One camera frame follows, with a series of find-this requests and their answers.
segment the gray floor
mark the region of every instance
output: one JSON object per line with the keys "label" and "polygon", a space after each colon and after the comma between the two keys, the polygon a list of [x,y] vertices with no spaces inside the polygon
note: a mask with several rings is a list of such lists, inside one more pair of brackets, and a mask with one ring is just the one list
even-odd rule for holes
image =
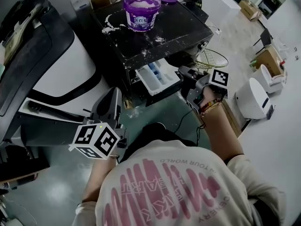
{"label": "gray floor", "polygon": [[[133,141],[143,126],[156,121],[175,131],[183,115],[189,111],[184,100],[174,94],[150,107],[123,111],[120,122],[128,129],[130,141]],[[190,113],[184,118],[177,134],[196,142],[196,128],[199,125],[196,116]],[[199,146],[210,147],[204,132]],[[39,226],[69,226],[87,183],[92,160],[76,150],[69,152],[67,146],[47,147],[45,154],[50,168],[40,173],[37,180],[6,195],[10,201],[8,211],[25,226],[36,225],[29,212]]]}

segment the plastic tub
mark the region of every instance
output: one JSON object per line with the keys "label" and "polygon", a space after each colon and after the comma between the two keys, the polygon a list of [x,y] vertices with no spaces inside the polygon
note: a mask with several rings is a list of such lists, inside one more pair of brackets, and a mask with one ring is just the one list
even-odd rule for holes
{"label": "plastic tub", "polygon": [[145,32],[154,26],[161,6],[160,0],[124,0],[127,25],[136,32]]}

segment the floor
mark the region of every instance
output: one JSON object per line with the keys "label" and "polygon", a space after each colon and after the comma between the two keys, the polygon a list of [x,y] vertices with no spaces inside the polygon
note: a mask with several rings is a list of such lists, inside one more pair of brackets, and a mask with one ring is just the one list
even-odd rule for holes
{"label": "floor", "polygon": [[[225,68],[231,76],[227,101],[239,124],[243,125],[245,120],[236,106],[234,94],[252,73],[249,62],[256,50],[252,45],[259,39],[263,29],[239,13],[234,20],[225,21],[220,30],[222,33],[214,35],[208,48],[222,53],[230,62]],[[148,123],[162,122],[167,129],[175,131],[183,115],[189,111],[190,108],[177,93],[150,107],[124,111],[120,122],[128,129],[131,142]],[[196,116],[190,113],[177,134],[196,142],[196,128],[199,125]],[[201,135],[199,146],[210,148],[205,132]],[[75,150],[69,152],[67,146],[45,148],[45,154],[50,168],[40,173],[37,180],[6,195],[8,211],[25,226],[69,226],[74,219],[75,208],[80,203],[92,161]]]}

